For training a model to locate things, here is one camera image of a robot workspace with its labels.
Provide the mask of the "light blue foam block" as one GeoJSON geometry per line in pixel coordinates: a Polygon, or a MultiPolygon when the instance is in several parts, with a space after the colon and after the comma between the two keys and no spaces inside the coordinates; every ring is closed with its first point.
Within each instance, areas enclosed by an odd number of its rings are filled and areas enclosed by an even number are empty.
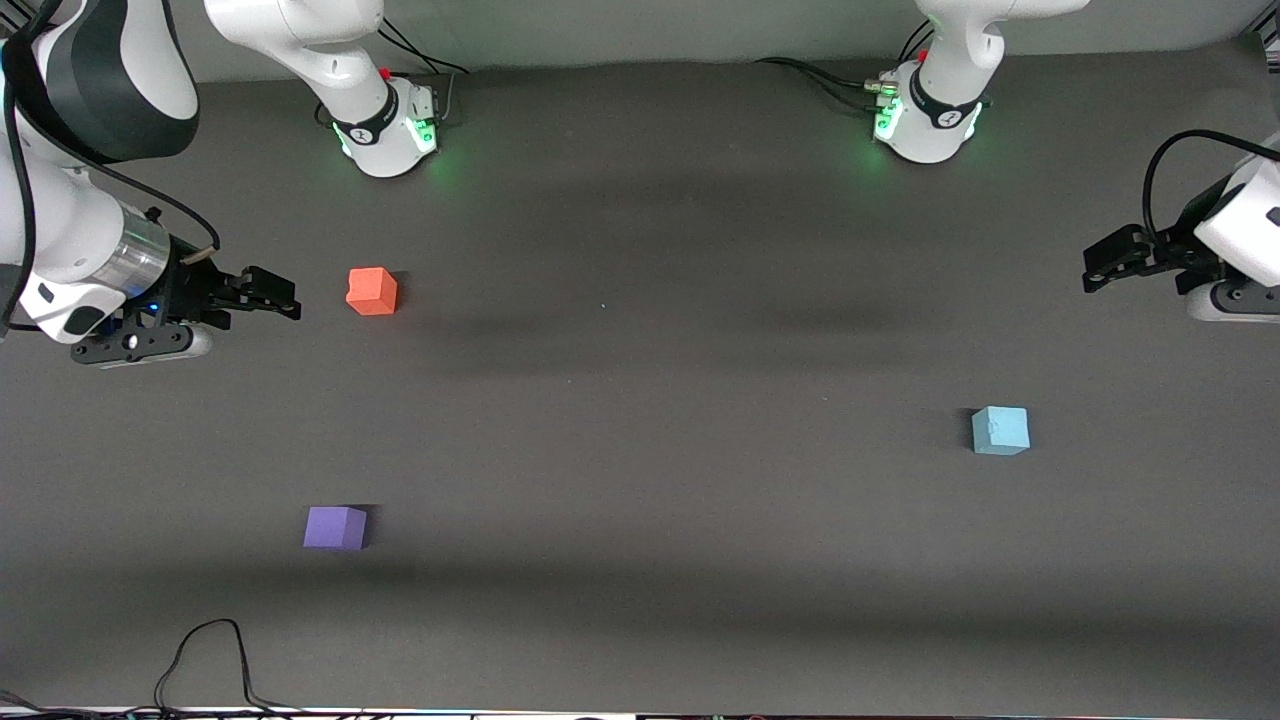
{"type": "Polygon", "coordinates": [[[1025,407],[987,406],[972,415],[972,448],[975,454],[1014,456],[1030,447],[1025,407]]]}

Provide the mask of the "orange foam block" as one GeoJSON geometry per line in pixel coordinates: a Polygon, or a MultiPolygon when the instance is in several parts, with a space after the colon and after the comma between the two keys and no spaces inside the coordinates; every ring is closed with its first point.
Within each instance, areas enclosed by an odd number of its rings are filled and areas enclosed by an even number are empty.
{"type": "Polygon", "coordinates": [[[384,266],[352,268],[346,302],[361,316],[393,315],[398,309],[399,283],[384,266]]]}

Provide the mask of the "purple foam block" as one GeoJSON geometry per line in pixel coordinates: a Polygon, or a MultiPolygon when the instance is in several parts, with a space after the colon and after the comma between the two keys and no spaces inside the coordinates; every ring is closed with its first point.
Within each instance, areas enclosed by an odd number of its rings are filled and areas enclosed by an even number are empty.
{"type": "Polygon", "coordinates": [[[302,547],[330,552],[357,552],[366,547],[369,512],[353,506],[308,507],[302,547]]]}

